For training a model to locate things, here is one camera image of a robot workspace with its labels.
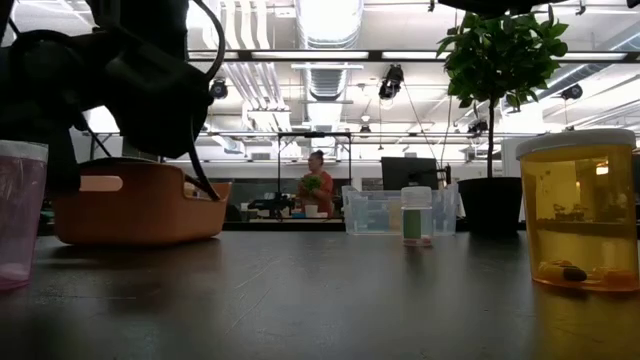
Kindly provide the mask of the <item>black computer monitor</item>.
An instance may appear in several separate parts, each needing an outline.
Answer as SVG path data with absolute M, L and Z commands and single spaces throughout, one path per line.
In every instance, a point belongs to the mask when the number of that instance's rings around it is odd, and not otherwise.
M 405 187 L 422 186 L 432 190 L 439 188 L 438 168 L 430 158 L 381 158 L 384 190 L 401 190 Z

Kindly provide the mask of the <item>silver ventilation duct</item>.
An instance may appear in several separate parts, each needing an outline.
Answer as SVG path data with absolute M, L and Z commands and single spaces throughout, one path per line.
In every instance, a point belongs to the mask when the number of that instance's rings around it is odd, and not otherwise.
M 364 0 L 294 0 L 300 49 L 321 51 L 352 50 L 362 25 Z M 346 63 L 313 65 L 303 71 L 306 117 L 314 130 L 335 129 L 342 113 L 350 71 Z

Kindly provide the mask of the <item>clear plastic bin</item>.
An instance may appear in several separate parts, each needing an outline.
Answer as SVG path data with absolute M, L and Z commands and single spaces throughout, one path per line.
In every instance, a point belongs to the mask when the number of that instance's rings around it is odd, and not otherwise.
M 401 191 L 358 191 L 343 186 L 346 232 L 352 235 L 398 235 L 401 232 Z M 432 191 L 432 220 L 435 236 L 456 232 L 460 196 L 457 184 Z

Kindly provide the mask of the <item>clear pill bottle green label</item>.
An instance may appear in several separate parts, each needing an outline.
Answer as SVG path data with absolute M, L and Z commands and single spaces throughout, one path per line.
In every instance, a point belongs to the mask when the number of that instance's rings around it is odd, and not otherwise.
M 430 187 L 405 187 L 401 190 L 401 219 L 401 237 L 405 246 L 432 246 L 434 230 Z

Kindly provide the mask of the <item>amber pill bottle white cap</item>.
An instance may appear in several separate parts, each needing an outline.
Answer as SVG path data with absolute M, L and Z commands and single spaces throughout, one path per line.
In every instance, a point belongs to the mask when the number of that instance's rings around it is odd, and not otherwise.
M 533 280 L 640 290 L 635 147 L 624 129 L 548 134 L 517 146 Z

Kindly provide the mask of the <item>black aluminium table frame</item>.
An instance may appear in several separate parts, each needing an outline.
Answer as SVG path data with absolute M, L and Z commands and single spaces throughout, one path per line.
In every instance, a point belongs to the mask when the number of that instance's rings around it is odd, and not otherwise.
M 443 63 L 449 51 L 435 50 L 231 50 L 225 62 L 415 62 Z M 561 64 L 640 64 L 640 51 L 569 51 L 563 57 L 552 56 Z

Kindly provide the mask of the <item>potted green tree black pot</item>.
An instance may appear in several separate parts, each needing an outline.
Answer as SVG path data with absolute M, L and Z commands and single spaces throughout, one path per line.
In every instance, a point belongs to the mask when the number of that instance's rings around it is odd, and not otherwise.
M 483 235 L 508 235 L 518 229 L 523 189 L 518 177 L 493 174 L 496 109 L 504 100 L 513 109 L 539 100 L 536 92 L 560 68 L 552 56 L 563 57 L 568 45 L 561 39 L 568 25 L 555 16 L 553 4 L 530 13 L 484 18 L 466 12 L 448 29 L 437 53 L 449 51 L 444 71 L 447 93 L 461 108 L 488 106 L 488 154 L 484 178 L 458 183 L 468 230 Z

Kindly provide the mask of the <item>person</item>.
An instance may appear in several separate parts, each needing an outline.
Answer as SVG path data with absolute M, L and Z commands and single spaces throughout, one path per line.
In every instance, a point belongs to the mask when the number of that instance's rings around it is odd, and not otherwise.
M 324 153 L 317 150 L 310 154 L 308 158 L 308 174 L 320 175 L 323 179 L 323 185 L 320 189 L 316 189 L 309 193 L 298 185 L 298 197 L 300 198 L 302 209 L 306 206 L 315 205 L 319 213 L 326 213 L 328 218 L 333 216 L 333 192 L 334 183 L 331 175 L 324 170 Z

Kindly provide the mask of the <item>orange plastic bin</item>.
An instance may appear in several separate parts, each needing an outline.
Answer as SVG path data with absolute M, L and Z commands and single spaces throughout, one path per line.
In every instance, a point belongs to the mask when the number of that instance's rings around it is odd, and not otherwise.
M 229 182 L 212 185 L 214 201 L 169 164 L 101 158 L 82 163 L 80 175 L 78 192 L 52 199 L 55 235 L 66 244 L 164 246 L 222 231 Z

